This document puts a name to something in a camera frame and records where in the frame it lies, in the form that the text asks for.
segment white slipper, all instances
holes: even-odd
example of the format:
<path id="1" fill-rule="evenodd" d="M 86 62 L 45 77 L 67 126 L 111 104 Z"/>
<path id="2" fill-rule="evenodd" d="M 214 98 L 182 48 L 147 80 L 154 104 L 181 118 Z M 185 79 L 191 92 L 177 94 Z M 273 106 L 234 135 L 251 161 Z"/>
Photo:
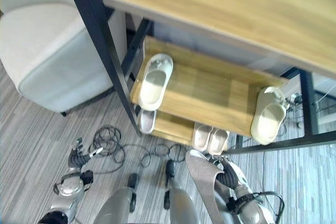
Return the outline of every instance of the white slipper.
<path id="1" fill-rule="evenodd" d="M 267 87 L 258 95 L 256 113 L 251 125 L 251 135 L 260 144 L 274 141 L 286 116 L 288 103 L 277 87 Z"/>
<path id="2" fill-rule="evenodd" d="M 139 93 L 141 108 L 154 111 L 160 107 L 172 71 L 173 60 L 169 55 L 157 54 L 148 61 Z"/>
<path id="3" fill-rule="evenodd" d="M 154 130 L 156 110 L 141 110 L 139 113 L 140 131 L 144 134 L 151 134 Z"/>
<path id="4" fill-rule="evenodd" d="M 221 129 L 214 129 L 210 135 L 207 151 L 211 155 L 221 155 L 227 149 L 229 132 Z"/>
<path id="5" fill-rule="evenodd" d="M 213 127 L 201 123 L 194 124 L 193 147 L 203 152 L 206 150 Z"/>

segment wooden shelf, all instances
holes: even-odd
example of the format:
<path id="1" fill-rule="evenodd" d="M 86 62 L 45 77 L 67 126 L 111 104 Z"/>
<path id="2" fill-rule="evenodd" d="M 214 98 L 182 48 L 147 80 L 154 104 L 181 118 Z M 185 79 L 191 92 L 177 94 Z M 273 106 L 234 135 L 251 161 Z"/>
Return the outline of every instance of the wooden shelf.
<path id="1" fill-rule="evenodd" d="M 159 110 L 241 135 L 250 135 L 260 87 L 280 86 L 287 82 L 284 78 L 252 71 L 147 37 L 146 57 L 131 92 L 133 103 L 138 104 L 148 60 L 159 52 L 169 54 L 174 61 L 173 73 Z M 164 127 L 170 126 L 158 127 L 155 129 L 163 132 Z"/>
<path id="2" fill-rule="evenodd" d="M 336 0 L 104 0 L 336 79 Z"/>
<path id="3" fill-rule="evenodd" d="M 193 130 L 194 122 L 158 111 L 152 134 L 180 144 L 192 145 Z"/>

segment gray carpet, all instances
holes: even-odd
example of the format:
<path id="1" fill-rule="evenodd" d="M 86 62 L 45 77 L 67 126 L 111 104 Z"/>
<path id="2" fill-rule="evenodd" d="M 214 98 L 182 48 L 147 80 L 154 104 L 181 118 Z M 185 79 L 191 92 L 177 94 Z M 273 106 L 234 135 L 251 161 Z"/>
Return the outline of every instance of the gray carpet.
<path id="1" fill-rule="evenodd" d="M 73 140 L 83 137 L 87 147 L 95 131 L 104 124 L 118 127 L 121 142 L 137 143 L 154 150 L 156 144 L 169 142 L 157 137 L 137 137 L 116 94 L 91 101 L 71 110 L 66 118 L 50 112 L 19 95 L 3 66 L 0 66 L 1 102 L 1 215 L 5 224 L 36 223 L 50 206 L 52 186 L 67 171 L 67 156 Z M 331 104 L 325 99 L 325 105 Z M 302 135 L 296 122 L 302 111 L 291 112 L 286 120 L 287 134 L 280 139 Z M 335 129 L 328 124 L 321 130 Z M 255 144 L 253 140 L 246 144 Z M 138 172 L 141 181 L 135 213 L 136 223 L 170 223 L 163 209 L 164 165 L 167 158 L 152 157 L 147 168 L 140 166 L 143 151 L 128 147 L 124 166 L 113 174 L 96 175 L 85 194 L 74 223 L 91 224 L 105 200 L 126 185 L 130 173 Z M 254 191 L 261 190 L 263 153 L 233 155 Z M 286 207 L 281 223 L 336 223 L 335 146 L 267 152 L 265 155 L 265 189 L 281 193 Z M 86 169 L 95 172 L 117 167 L 112 158 L 91 160 Z M 188 174 L 185 163 L 177 166 L 176 179 L 194 199 L 201 223 L 211 223 L 206 209 Z M 269 197 L 275 208 L 278 203 Z"/>

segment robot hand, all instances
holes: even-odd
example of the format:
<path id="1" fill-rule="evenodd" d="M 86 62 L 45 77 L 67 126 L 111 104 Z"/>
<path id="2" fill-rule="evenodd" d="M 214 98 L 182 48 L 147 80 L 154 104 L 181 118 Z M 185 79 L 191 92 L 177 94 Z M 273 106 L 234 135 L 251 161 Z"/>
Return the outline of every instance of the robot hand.
<path id="1" fill-rule="evenodd" d="M 103 148 L 83 155 L 82 138 L 76 140 L 68 158 L 68 173 L 64 175 L 59 184 L 54 184 L 54 192 L 57 194 L 50 210 L 38 222 L 40 224 L 70 224 L 74 219 L 77 206 L 84 196 L 85 185 L 93 182 L 93 172 L 81 169 L 91 158 L 100 153 Z"/>
<path id="2" fill-rule="evenodd" d="M 228 157 L 209 160 L 196 150 L 188 151 L 186 163 L 199 194 L 214 224 L 275 224 L 270 211 L 262 206 L 258 196 L 271 192 L 253 193 L 242 170 Z"/>

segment black metal frame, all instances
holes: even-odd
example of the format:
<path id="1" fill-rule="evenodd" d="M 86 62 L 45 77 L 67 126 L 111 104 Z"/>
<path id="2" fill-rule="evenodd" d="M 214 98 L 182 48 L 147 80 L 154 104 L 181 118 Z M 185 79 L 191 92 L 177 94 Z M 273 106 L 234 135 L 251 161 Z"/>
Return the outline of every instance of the black metal frame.
<path id="1" fill-rule="evenodd" d="M 136 132 L 141 135 L 136 121 L 136 115 L 139 113 L 140 107 L 136 106 L 134 109 L 126 81 L 132 73 L 135 59 L 139 54 L 146 34 L 153 33 L 153 24 L 151 21 L 143 19 L 129 45 L 123 63 L 120 64 L 107 22 L 107 16 L 113 15 L 113 10 L 106 8 L 102 0 L 74 1 L 126 113 Z M 303 120 L 305 126 L 304 136 L 291 140 L 274 142 L 269 145 L 243 147 L 243 137 L 238 135 L 236 137 L 235 149 L 228 150 L 226 154 L 275 151 L 287 148 L 336 143 L 336 131 L 318 134 L 318 121 L 314 101 L 315 91 L 313 89 L 311 73 L 298 68 L 292 68 L 282 76 L 291 79 L 298 74 L 300 74 L 301 80 Z"/>

